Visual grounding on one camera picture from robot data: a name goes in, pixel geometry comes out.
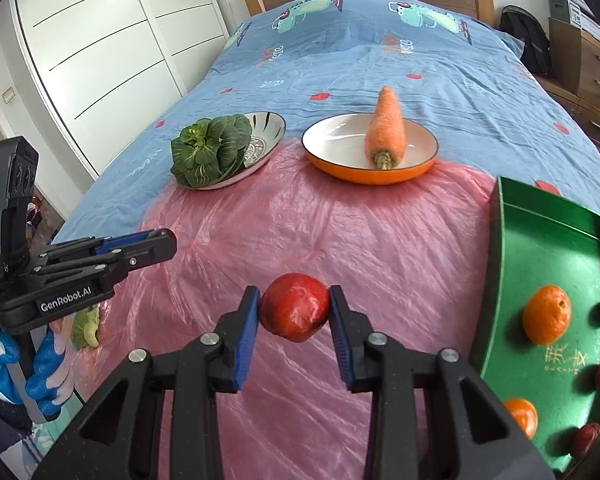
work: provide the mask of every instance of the pink plastic sheet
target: pink plastic sheet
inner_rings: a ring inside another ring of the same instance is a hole
[[[480,309],[494,179],[461,164],[396,186],[341,182],[314,168],[297,139],[238,184],[215,191],[172,181],[140,229],[167,227],[173,260],[134,272],[104,303],[96,350],[81,359],[89,396],[137,347],[180,349],[235,310],[247,285],[284,272],[340,284],[376,330],[410,348],[467,355]],[[262,328],[240,394],[221,395],[228,480],[362,478],[370,397],[340,381],[328,326],[295,344]],[[170,422],[160,478],[168,478]]]

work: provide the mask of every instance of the glove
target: glove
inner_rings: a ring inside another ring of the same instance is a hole
[[[38,402],[45,415],[57,413],[74,390],[71,364],[75,351],[70,342],[71,326],[72,320],[65,318],[47,328],[33,360],[34,374],[25,384],[27,395]],[[22,417],[26,409],[6,365],[17,363],[19,358],[15,341],[0,330],[0,416],[16,428],[24,424]]]

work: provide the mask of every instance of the white wardrobe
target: white wardrobe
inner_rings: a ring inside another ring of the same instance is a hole
[[[202,80],[228,33],[216,0],[15,0],[30,66],[97,178]]]

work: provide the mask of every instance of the camera lens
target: camera lens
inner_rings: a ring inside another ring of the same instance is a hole
[[[18,167],[16,168],[16,176],[13,179],[13,189],[16,191],[19,190],[21,182],[22,182],[22,164],[18,164]]]
[[[27,169],[24,170],[24,180],[22,181],[22,191],[26,192],[29,190],[29,184],[31,183],[31,170],[27,166]]]

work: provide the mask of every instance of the metal screw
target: metal screw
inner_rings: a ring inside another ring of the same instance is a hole
[[[136,348],[129,352],[129,360],[132,363],[141,363],[146,359],[146,350],[143,348]]]
[[[374,346],[386,345],[386,336],[382,332],[372,332],[366,340]]]
[[[445,348],[440,352],[440,357],[447,363],[455,363],[460,358],[458,350],[453,348]]]
[[[200,342],[203,345],[213,346],[213,345],[217,345],[219,341],[220,341],[220,336],[218,334],[216,334],[215,332],[206,332],[200,336]]]

